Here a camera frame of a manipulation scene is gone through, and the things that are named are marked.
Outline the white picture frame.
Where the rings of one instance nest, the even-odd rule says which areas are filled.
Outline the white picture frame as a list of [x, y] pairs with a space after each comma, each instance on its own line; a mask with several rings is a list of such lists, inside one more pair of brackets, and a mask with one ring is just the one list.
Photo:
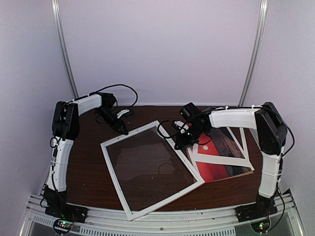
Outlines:
[[[135, 135], [137, 134], [138, 132], [142, 132], [150, 127], [153, 127], [154, 125], [157, 126], [157, 132], [158, 134], [163, 137], [168, 143], [169, 145], [173, 148], [173, 150], [178, 154], [178, 156], [181, 158], [181, 160], [183, 161], [183, 163], [185, 164], [185, 166], [188, 168], [188, 170], [191, 172], [191, 174], [195, 177], [196, 179], [196, 183], [194, 183], [193, 185], [187, 187], [186, 189], [184, 190], [181, 190], [179, 191], [178, 193], [174, 194], [173, 196], [170, 196], [164, 200], [162, 200], [161, 202], [159, 203], [156, 203], [144, 210], [141, 210], [141, 211], [135, 211], [135, 212], [132, 212], [130, 211], [130, 208], [129, 206], [127, 205], [126, 203], [126, 199], [122, 193], [122, 190], [119, 186], [119, 183], [118, 183], [118, 180], [117, 180], [117, 177], [115, 175], [115, 172], [113, 170], [113, 167], [112, 167], [112, 164], [111, 164], [111, 161], [109, 159], [109, 156], [108, 156], [108, 153], [106, 151], [106, 145], [110, 145], [110, 144], [113, 144], [115, 143], [118, 139], [125, 139], [125, 138], [129, 138], [130, 136], [132, 135]], [[125, 214], [127, 216], [127, 219], [129, 221], [133, 221], [133, 220], [136, 220], [136, 219], [139, 219], [153, 211], [156, 211], [157, 209], [160, 209], [162, 207], [164, 207], [165, 205], [179, 199], [180, 197], [188, 194], [189, 192], [193, 191], [194, 189], [202, 186], [204, 184], [204, 179], [201, 177], [201, 175], [199, 174], [199, 172], [194, 168], [194, 166], [189, 162], [188, 158], [184, 155], [184, 153], [181, 151], [181, 150], [175, 150], [174, 149], [174, 146], [175, 146], [175, 142], [173, 141], [173, 139], [171, 139], [167, 133], [167, 131], [160, 125], [160, 123], [156, 120], [156, 121], [153, 121], [149, 124], [146, 124], [144, 126], [141, 126], [139, 128], [136, 128], [132, 131], [129, 132], [128, 135], [120, 135], [116, 138], [113, 138], [111, 140], [108, 140], [106, 142], [103, 142], [101, 143], [101, 149], [102, 149], [102, 152], [103, 152], [103, 156], [104, 156], [104, 159], [105, 159], [105, 162], [106, 162], [106, 165], [107, 165], [107, 168], [108, 168], [108, 171], [109, 171], [109, 174], [110, 174], [110, 177], [112, 179], [112, 182], [114, 184], [114, 187], [115, 187], [115, 190], [117, 192], [117, 195], [119, 197], [119, 200], [121, 202], [121, 205], [125, 211]]]

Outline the clear acrylic sheet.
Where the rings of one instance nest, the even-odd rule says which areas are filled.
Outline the clear acrylic sheet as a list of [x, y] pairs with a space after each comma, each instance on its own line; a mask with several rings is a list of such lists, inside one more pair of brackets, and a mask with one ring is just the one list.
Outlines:
[[106, 151], [130, 211], [141, 211], [196, 183], [154, 125], [106, 145]]

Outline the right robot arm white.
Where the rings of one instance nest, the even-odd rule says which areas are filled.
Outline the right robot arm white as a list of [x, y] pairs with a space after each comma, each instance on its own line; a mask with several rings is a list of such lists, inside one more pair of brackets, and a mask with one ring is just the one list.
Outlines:
[[260, 199], [252, 206], [257, 217], [264, 216], [271, 209], [271, 198], [277, 189], [281, 176], [282, 158], [285, 156], [284, 146], [289, 130], [280, 113], [272, 102], [251, 107], [210, 107], [204, 111], [193, 103], [188, 103], [180, 110], [185, 120], [173, 121], [176, 130], [175, 149], [188, 148], [198, 143], [202, 134], [213, 128], [236, 127], [257, 131], [258, 145], [263, 156]]

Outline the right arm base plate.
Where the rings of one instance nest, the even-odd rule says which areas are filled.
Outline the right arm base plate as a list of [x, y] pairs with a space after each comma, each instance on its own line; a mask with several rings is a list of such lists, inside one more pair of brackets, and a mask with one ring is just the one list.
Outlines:
[[265, 198], [257, 195], [255, 203], [238, 206], [235, 208], [235, 211], [238, 222], [245, 222], [275, 214], [278, 212], [278, 209], [275, 205], [274, 197]]

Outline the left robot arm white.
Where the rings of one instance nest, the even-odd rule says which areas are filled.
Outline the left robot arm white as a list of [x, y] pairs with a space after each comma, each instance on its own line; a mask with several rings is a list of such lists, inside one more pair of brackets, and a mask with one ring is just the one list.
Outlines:
[[52, 132], [53, 137], [50, 144], [53, 149], [51, 158], [50, 176], [48, 188], [64, 192], [66, 186], [66, 172], [68, 159], [74, 141], [79, 136], [79, 117], [91, 110], [94, 110], [115, 132], [123, 135], [128, 130], [122, 117], [131, 114], [130, 109], [123, 109], [117, 113], [111, 110], [116, 103], [116, 98], [111, 93], [95, 93], [86, 95], [80, 99], [68, 102], [59, 101], [55, 106]]

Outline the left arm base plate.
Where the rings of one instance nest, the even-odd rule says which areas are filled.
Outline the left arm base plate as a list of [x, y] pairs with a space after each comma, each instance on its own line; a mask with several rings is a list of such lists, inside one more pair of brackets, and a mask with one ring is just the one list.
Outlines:
[[45, 186], [43, 199], [47, 203], [45, 214], [71, 222], [85, 223], [88, 209], [66, 202], [67, 191], [58, 192]]

